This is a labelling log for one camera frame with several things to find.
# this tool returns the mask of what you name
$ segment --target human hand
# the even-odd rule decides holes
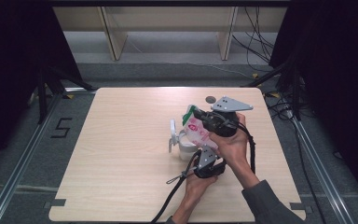
[[[206,189],[216,182],[217,176],[201,179],[194,175],[193,171],[187,174],[186,193],[178,209],[172,216],[176,224],[185,224],[191,216],[196,205],[200,202]]]
[[[237,113],[237,117],[240,123],[246,124],[243,114]],[[226,160],[244,189],[251,188],[260,182],[246,159],[248,135],[245,132],[237,129],[231,137],[221,137],[215,133],[210,133],[209,137],[218,146],[215,151],[216,155]]]
[[[245,116],[237,113],[240,123],[246,125]],[[246,150],[248,144],[248,135],[240,129],[231,137],[221,137],[215,133],[210,133],[209,137],[218,145],[215,151],[216,155],[226,160],[227,164],[231,166],[237,161],[246,160]]]
[[[198,203],[206,189],[217,180],[217,175],[209,178],[199,178],[190,171],[186,178],[185,198],[189,203]]]

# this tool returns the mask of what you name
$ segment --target light wood tabletop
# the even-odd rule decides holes
[[[259,89],[256,88],[101,88],[97,91],[49,218],[53,221],[150,222],[181,174],[187,161],[172,147],[170,120],[182,130],[189,105],[211,111],[207,96],[228,96],[253,105],[242,111],[255,138],[255,169],[267,179],[284,205],[301,203],[281,144]],[[185,183],[172,197],[159,221],[171,216],[182,200]],[[210,186],[190,222],[248,222],[254,217],[241,196],[231,169]],[[294,211],[305,219],[303,210]]]

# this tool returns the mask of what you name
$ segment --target black strap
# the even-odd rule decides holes
[[[196,156],[199,156],[199,154],[200,154],[200,150],[198,150],[197,152],[195,152],[193,154],[193,156],[191,157],[190,161],[188,162],[186,170],[182,172],[182,176],[180,177],[179,181],[176,183],[175,187],[171,190],[171,193],[170,193],[170,195],[168,195],[167,199],[165,200],[165,203],[162,205],[162,207],[159,210],[158,214],[155,216],[155,218],[153,218],[153,220],[150,223],[152,223],[152,224],[156,223],[158,221],[158,219],[161,217],[161,215],[164,213],[165,209],[168,206],[168,203],[170,203],[170,200],[171,200],[172,196],[175,194],[175,192],[182,185],[183,181],[186,180],[187,173],[190,170],[190,166],[193,163],[194,158],[196,158]]]
[[[238,128],[243,130],[248,135],[249,145],[251,147],[251,170],[255,174],[255,141],[254,141],[254,138],[251,136],[248,129],[242,123],[239,123]]]

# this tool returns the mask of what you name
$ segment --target tripod leg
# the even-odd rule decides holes
[[[256,86],[260,85],[261,83],[269,80],[270,78],[275,77],[276,75],[280,74],[280,72],[285,68],[285,66],[286,66],[286,63],[283,63],[283,64],[279,65],[274,70],[268,72],[267,74],[262,76],[260,79],[251,82],[246,87],[256,87]]]
[[[300,74],[298,68],[295,67],[293,75],[293,114],[297,120],[301,120],[300,117]]]
[[[39,121],[42,123],[45,119],[46,114],[48,113],[48,102],[46,100],[46,90],[45,90],[45,80],[43,79],[43,71],[40,71],[38,74],[37,80],[37,91],[39,95]]]
[[[63,71],[61,71],[60,69],[54,68],[54,67],[49,67],[49,69],[57,76],[59,77],[63,77],[65,79],[70,80],[71,82],[75,83],[77,86],[79,87],[83,87],[84,89],[86,89],[87,91],[97,91],[98,88],[94,88],[91,85],[87,84],[84,81],[78,80],[76,78],[73,78],[71,76],[68,76],[67,74],[65,74]]]

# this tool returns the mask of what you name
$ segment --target gray sleeve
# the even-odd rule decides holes
[[[165,222],[165,224],[175,224],[174,221],[172,221],[172,217],[168,218],[168,220]]]
[[[256,223],[305,223],[279,201],[266,180],[251,189],[244,189],[242,195],[251,208]]]

